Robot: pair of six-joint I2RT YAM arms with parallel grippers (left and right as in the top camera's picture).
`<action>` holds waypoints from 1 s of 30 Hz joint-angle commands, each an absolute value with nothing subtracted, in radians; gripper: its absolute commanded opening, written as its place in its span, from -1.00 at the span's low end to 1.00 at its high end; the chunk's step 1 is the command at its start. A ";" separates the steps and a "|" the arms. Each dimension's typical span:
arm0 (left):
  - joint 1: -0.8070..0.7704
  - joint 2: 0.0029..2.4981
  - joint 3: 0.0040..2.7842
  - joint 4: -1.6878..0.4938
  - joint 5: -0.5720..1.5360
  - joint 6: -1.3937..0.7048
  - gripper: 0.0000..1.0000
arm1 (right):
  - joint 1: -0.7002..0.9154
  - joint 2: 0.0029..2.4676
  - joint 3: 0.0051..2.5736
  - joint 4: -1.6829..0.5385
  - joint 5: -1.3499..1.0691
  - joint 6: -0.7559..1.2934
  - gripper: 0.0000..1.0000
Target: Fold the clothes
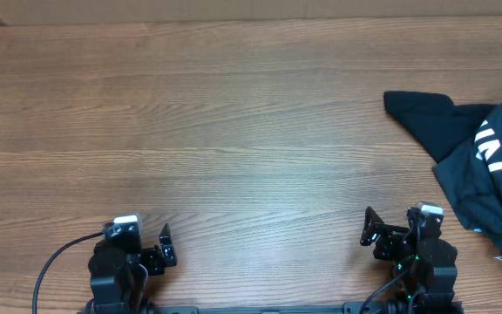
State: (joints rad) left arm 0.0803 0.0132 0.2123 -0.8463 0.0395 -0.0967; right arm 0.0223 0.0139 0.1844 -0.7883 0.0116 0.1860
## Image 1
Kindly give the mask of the dark green t-shirt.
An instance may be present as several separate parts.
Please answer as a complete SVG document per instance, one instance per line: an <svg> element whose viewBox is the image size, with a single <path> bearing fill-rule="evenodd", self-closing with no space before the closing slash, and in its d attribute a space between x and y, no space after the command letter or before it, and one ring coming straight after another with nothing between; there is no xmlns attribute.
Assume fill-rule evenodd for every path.
<svg viewBox="0 0 502 314"><path fill-rule="evenodd" d="M502 104L433 172L463 227L502 250Z"/></svg>

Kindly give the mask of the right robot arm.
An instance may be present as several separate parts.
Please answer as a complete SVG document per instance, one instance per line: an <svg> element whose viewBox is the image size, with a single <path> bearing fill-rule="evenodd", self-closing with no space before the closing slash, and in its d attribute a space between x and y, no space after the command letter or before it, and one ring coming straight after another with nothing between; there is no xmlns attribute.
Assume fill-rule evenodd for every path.
<svg viewBox="0 0 502 314"><path fill-rule="evenodd" d="M454 300L458 250L441 238L444 210L419 202L406 212L406 227L389 225L368 207L360 244L392 262L391 279L363 301L359 313L462 313Z"/></svg>

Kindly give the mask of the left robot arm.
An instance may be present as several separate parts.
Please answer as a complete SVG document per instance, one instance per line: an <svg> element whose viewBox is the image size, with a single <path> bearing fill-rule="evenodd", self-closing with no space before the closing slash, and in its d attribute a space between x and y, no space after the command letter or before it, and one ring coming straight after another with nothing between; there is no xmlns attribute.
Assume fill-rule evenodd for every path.
<svg viewBox="0 0 502 314"><path fill-rule="evenodd" d="M165 224L159 244L144 249L138 222L109 222L104 239L97 243L88 262L91 273L92 311L96 313L148 314L157 309L145 298L150 276L177 265L171 231Z"/></svg>

